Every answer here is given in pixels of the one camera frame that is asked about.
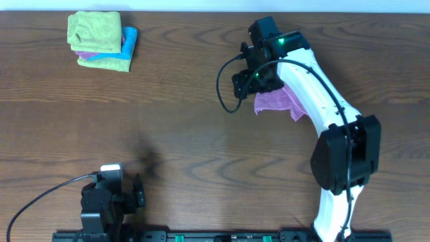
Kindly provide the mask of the purple microfiber cloth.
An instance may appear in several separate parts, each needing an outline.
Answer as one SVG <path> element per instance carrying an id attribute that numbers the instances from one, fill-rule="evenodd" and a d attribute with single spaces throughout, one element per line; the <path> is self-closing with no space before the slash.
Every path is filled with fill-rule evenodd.
<path id="1" fill-rule="evenodd" d="M 289 110 L 290 116 L 294 121 L 297 121 L 301 117 L 308 115 L 296 94 L 286 84 L 281 89 L 267 93 L 256 94 L 254 101 L 254 111 L 256 114 L 258 114 L 264 110 Z"/>

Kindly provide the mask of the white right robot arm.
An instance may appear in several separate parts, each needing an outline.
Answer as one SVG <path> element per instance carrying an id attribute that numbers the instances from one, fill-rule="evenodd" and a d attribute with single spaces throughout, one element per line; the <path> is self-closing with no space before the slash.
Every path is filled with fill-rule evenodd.
<path id="1" fill-rule="evenodd" d="M 311 156 L 321 187 L 313 230 L 319 241 L 354 241 L 350 224 L 358 195 L 378 166 L 381 124 L 364 117 L 335 89 L 299 31 L 249 31 L 252 46 L 241 44 L 247 69 L 232 77 L 234 95 L 289 87 L 312 120 L 318 140 Z"/>

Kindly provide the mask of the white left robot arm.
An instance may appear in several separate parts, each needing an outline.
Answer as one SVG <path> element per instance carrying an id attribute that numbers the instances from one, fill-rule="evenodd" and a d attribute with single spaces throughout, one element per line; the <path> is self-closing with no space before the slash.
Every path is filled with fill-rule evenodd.
<path id="1" fill-rule="evenodd" d="M 93 182 L 81 191 L 81 238 L 83 241 L 127 241 L 133 237 L 123 224 L 124 216 L 146 206 L 144 188 L 139 175 L 133 189 L 122 191 L 121 171 L 98 171 Z"/>

